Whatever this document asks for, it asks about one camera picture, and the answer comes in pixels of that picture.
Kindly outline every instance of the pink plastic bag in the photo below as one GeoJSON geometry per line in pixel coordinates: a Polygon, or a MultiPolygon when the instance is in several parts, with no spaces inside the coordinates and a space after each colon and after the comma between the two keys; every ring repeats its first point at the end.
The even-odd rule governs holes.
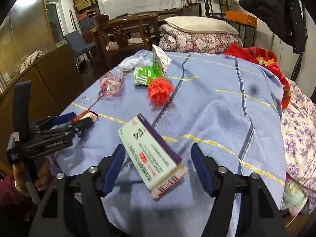
{"type": "Polygon", "coordinates": [[[115,96],[124,86],[123,74],[119,76],[112,74],[111,72],[105,73],[100,78],[100,93],[99,96],[115,96]]]}

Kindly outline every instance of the light blue bedsheet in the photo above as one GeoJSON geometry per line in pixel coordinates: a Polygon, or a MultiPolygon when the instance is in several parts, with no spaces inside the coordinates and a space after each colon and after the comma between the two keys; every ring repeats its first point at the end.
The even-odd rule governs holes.
{"type": "MultiPolygon", "coordinates": [[[[201,236],[214,202],[203,191],[191,161],[197,142],[205,155],[234,173],[257,171],[277,206],[285,181],[284,145],[280,127],[283,88],[265,68],[231,56],[167,53],[173,60],[167,75],[176,91],[164,110],[152,110],[144,86],[135,87],[133,76],[124,77],[121,97],[107,98],[92,108],[99,120],[85,137],[57,153],[55,161],[66,175],[84,172],[113,153],[120,138],[117,130],[138,113],[153,124],[184,160],[189,173],[155,201],[126,155],[116,187],[103,199],[107,216],[132,237],[201,236]]],[[[141,50],[135,57],[151,58],[141,50]]],[[[83,112],[99,92],[96,81],[63,113],[83,112]]],[[[234,236],[239,216],[236,196],[228,236],[234,236]]]]}

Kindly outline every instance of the purple floral blanket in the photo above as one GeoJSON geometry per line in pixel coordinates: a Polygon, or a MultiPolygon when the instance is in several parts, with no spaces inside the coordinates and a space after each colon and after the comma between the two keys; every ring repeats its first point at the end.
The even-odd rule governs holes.
{"type": "Polygon", "coordinates": [[[169,52],[223,53],[235,43],[242,47],[240,38],[230,34],[190,34],[167,24],[160,27],[159,47],[169,52]]]}
{"type": "Polygon", "coordinates": [[[288,174],[302,191],[316,198],[316,106],[288,79],[291,100],[282,115],[282,135],[288,174]]]}

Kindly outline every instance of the red blanket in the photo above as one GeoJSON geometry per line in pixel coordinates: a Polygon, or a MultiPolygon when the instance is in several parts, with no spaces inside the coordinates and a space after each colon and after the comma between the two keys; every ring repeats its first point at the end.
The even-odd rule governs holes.
{"type": "Polygon", "coordinates": [[[283,84],[284,94],[281,102],[282,109],[288,106],[291,99],[290,84],[283,75],[277,57],[273,52],[259,47],[241,48],[233,43],[224,54],[232,55],[269,69],[283,84]]]}

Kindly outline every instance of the pillow case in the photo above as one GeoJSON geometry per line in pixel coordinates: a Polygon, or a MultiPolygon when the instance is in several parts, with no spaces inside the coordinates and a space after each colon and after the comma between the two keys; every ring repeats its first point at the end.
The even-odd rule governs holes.
{"type": "Polygon", "coordinates": [[[222,33],[239,35],[239,32],[224,20],[197,16],[176,16],[166,18],[167,24],[185,33],[222,33]]]}

